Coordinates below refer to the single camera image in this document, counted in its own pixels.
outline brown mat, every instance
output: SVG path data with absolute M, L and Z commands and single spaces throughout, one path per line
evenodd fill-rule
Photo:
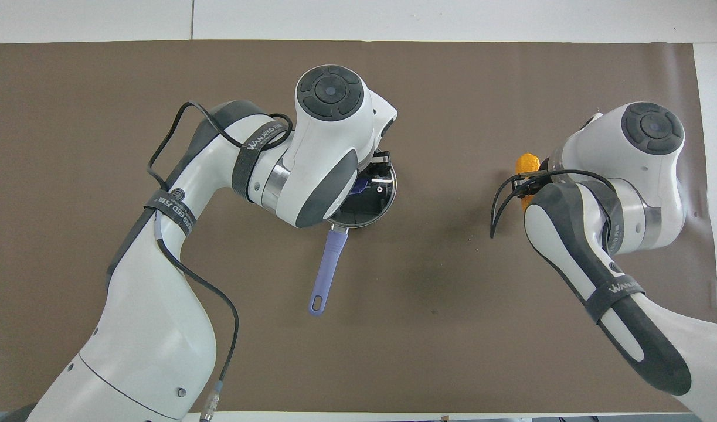
M 245 98 L 294 115 L 297 79 L 328 62 L 399 110 L 382 144 L 399 194 L 351 232 L 321 318 L 307 302 L 328 225 L 297 230 L 230 191 L 213 198 L 182 259 L 240 310 L 221 410 L 684 410 L 531 249 L 519 204 L 495 240 L 488 213 L 520 153 L 548 156 L 596 110 L 663 104 L 686 128 L 687 224 L 672 246 L 617 261 L 659 304 L 717 321 L 691 45 L 246 40 L 0 45 L 0 411 L 36 401 L 90 336 L 176 108 Z M 200 119 L 185 118 L 161 173 Z M 232 319 L 193 287 L 220 364 Z

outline purple pan handle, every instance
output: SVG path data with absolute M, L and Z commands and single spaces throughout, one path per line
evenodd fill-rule
M 335 275 L 337 261 L 340 259 L 340 252 L 348 239 L 348 229 L 344 232 L 336 232 L 334 227 L 327 233 L 327 243 L 324 245 L 324 254 L 321 256 L 319 272 L 314 281 L 314 290 L 309 300 L 309 313 L 319 316 L 324 312 L 324 305 L 327 304 L 329 287 L 332 285 L 332 277 Z

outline black velcro strap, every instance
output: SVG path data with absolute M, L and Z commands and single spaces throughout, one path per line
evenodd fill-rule
M 586 180 L 580 182 L 595 197 L 595 200 L 606 214 L 606 225 L 603 230 L 603 246 L 608 256 L 615 256 L 624 241 L 624 213 L 616 193 L 603 182 Z
M 191 209 L 186 206 L 186 203 L 182 203 L 165 190 L 156 190 L 147 203 L 144 204 L 144 207 L 157 209 L 157 211 L 165 214 L 174 223 L 178 224 L 178 227 L 181 227 L 181 230 L 187 236 L 192 232 L 194 225 L 197 224 L 197 218 Z
M 623 297 L 635 293 L 645 293 L 645 289 L 631 276 L 620 275 L 612 278 L 612 280 L 605 281 L 599 288 L 595 289 L 593 294 L 585 301 L 585 310 L 593 322 L 597 324 L 613 304 Z
M 249 139 L 241 145 L 238 158 L 236 158 L 236 163 L 233 166 L 233 176 L 230 179 L 233 192 L 243 196 L 249 202 L 254 202 L 249 199 L 249 179 L 252 178 L 254 166 L 259 160 L 259 154 L 261 154 L 262 148 L 268 142 L 286 130 L 286 126 L 283 123 L 273 120 L 254 131 Z

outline cable connector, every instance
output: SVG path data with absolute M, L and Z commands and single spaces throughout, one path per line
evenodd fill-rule
M 540 176 L 544 176 L 544 174 L 546 174 L 546 173 L 548 173 L 548 171 L 543 171 L 543 170 L 541 170 L 541 171 L 539 171 L 539 170 L 526 171 L 526 172 L 518 173 L 516 175 L 517 178 L 512 181 L 512 192 L 517 190 L 517 188 L 520 187 L 521 185 L 524 185 L 525 182 L 527 182 L 528 180 L 535 179 Z M 525 197 L 535 195 L 538 193 L 538 191 L 542 187 L 544 187 L 544 185 L 548 184 L 549 182 L 551 182 L 551 180 L 543 181 L 543 182 L 535 182 L 533 184 L 529 183 L 526 187 L 524 187 L 523 190 L 520 190 L 520 192 L 517 194 L 517 197 L 522 199 Z
M 208 399 L 205 401 L 205 406 L 202 408 L 202 412 L 199 415 L 199 422 L 210 422 L 215 415 L 217 409 L 217 403 L 220 400 L 220 390 L 222 390 L 222 381 L 215 383 L 215 389 L 210 391 Z

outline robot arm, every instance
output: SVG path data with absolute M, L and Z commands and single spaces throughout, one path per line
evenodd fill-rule
M 168 189 L 148 201 L 111 262 L 97 328 L 29 414 L 30 422 L 159 422 L 187 414 L 213 371 L 216 342 L 205 310 L 168 255 L 178 261 L 195 217 L 222 188 L 296 227 L 324 221 L 396 117 L 358 75 L 339 66 L 307 72 L 296 98 L 294 135 L 248 101 L 211 110 L 226 136 L 200 123 L 162 184 Z M 277 146 L 267 148 L 270 141 Z M 205 420 L 216 405 L 216 393 L 211 397 Z
M 615 192 L 581 176 L 560 176 L 532 198 L 525 211 L 525 232 L 533 248 L 559 272 L 619 353 L 648 384 L 674 395 L 702 420 L 717 422 L 717 324 L 659 307 L 608 253 L 667 245 L 683 222 L 675 184 L 675 156 L 683 140 L 664 154 L 654 155 L 636 147 L 643 145 L 631 133 L 626 136 L 625 114 L 641 121 L 647 114 L 636 118 L 634 110 L 647 109 L 648 103 L 637 104 L 595 118 L 549 158 L 556 156 L 559 161 L 558 165 L 551 162 L 551 166 L 609 176 Z M 670 114 L 655 104 L 651 106 L 649 113 L 662 117 Z M 669 125 L 678 123 L 672 114 L 667 121 Z M 617 130 L 621 125 L 624 131 Z M 658 136 L 664 134 L 662 129 L 658 133 L 648 127 L 648 132 Z M 645 146 L 658 139 L 643 134 L 649 138 L 643 139 Z M 589 155 L 592 142 L 602 142 L 603 152 Z M 613 154 L 606 155 L 607 150 L 613 150 Z M 650 180 L 647 169 L 655 169 Z M 651 208 L 647 198 L 655 201 L 656 220 L 647 218 L 645 209 Z

